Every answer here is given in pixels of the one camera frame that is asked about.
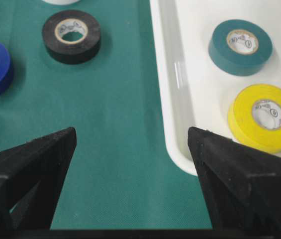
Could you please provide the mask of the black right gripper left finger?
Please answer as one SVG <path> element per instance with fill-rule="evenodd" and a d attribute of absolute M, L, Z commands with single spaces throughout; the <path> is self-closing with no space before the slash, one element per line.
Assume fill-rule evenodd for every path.
<path fill-rule="evenodd" d="M 0 152 L 0 231 L 51 227 L 76 145 L 69 127 Z"/>

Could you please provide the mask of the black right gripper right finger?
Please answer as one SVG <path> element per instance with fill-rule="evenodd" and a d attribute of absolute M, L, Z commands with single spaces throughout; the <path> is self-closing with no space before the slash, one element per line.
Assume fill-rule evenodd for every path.
<path fill-rule="evenodd" d="M 281 157 L 197 127 L 187 143 L 214 228 L 281 231 Z"/>

